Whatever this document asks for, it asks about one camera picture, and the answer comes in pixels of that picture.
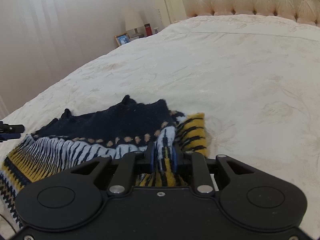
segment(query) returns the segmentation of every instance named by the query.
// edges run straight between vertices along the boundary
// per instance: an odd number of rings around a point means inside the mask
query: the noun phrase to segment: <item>patterned sweater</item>
[[[132,151],[145,151],[155,143],[156,168],[137,177],[139,186],[185,186],[187,181],[173,173],[172,151],[177,141],[182,151],[206,156],[204,114],[186,116],[169,111],[164,100],[137,104],[129,96],[101,112],[72,116],[66,109],[40,130],[26,135],[0,169],[0,195],[20,227],[15,197],[29,183],[56,174],[100,155],[122,158]]]

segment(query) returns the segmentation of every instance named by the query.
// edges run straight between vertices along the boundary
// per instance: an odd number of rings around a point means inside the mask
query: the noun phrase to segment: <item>white bedspread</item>
[[[211,157],[230,155],[300,187],[301,228],[320,235],[320,28],[270,16],[192,18],[89,62],[4,121],[32,132],[65,108],[95,112],[126,94],[205,112]],[[17,143],[0,144],[2,159]]]

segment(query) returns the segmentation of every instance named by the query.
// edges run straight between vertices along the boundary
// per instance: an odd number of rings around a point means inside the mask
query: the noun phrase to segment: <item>sheer curtain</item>
[[[7,107],[5,106],[2,98],[0,97],[0,120],[5,118],[9,114]]]
[[[163,28],[153,0],[0,0],[0,118],[115,49],[125,6]]]

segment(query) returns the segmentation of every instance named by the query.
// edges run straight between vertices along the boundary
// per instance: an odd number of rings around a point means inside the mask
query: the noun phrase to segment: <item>picture frame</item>
[[[119,46],[130,42],[130,37],[127,33],[122,33],[120,35],[117,35],[115,36],[115,39]]]

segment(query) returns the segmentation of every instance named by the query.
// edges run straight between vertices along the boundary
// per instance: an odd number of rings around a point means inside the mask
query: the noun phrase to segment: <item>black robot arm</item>
[[[19,139],[23,132],[24,126],[22,124],[9,125],[0,121],[0,142]]]
[[[155,170],[153,143],[29,184],[16,197],[25,227],[12,240],[311,240],[298,227],[307,200],[296,186],[226,155],[174,151],[174,172],[190,186],[134,186]]]

